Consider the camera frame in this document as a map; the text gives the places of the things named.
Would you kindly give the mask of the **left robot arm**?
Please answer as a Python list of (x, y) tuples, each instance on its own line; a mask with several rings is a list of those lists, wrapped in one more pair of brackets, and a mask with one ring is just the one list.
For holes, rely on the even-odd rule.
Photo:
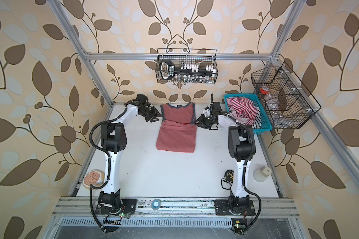
[(135, 213), (138, 200), (123, 199), (119, 182), (120, 162), (127, 146), (125, 127), (137, 115), (146, 122), (157, 122), (162, 115), (151, 105), (148, 97), (138, 94), (124, 104), (124, 110), (116, 118), (97, 123), (89, 134), (90, 144), (104, 153), (105, 179), (101, 185), (89, 185), (90, 211), (96, 225), (103, 233), (109, 233), (108, 218), (121, 219)]

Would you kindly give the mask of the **red tank top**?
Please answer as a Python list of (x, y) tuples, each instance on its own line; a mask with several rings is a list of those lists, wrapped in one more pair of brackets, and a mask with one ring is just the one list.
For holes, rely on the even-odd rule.
[(196, 146), (195, 104), (160, 105), (163, 116), (156, 141), (158, 150), (193, 153)]

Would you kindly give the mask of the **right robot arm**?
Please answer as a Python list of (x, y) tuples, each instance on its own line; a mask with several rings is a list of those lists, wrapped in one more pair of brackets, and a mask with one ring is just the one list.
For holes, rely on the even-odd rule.
[(210, 97), (210, 106), (205, 111), (209, 115), (203, 113), (196, 121), (197, 126), (211, 130), (216, 125), (226, 129), (228, 152), (235, 162), (232, 179), (221, 179), (221, 182), (230, 184), (229, 196), (227, 199), (214, 201), (215, 213), (218, 216), (242, 216), (242, 221), (232, 223), (232, 231), (243, 235), (256, 223), (262, 210), (260, 196), (250, 191), (246, 183), (250, 161), (256, 154), (253, 128), (239, 123), (231, 114), (223, 111), (220, 103), (213, 100), (213, 95)]

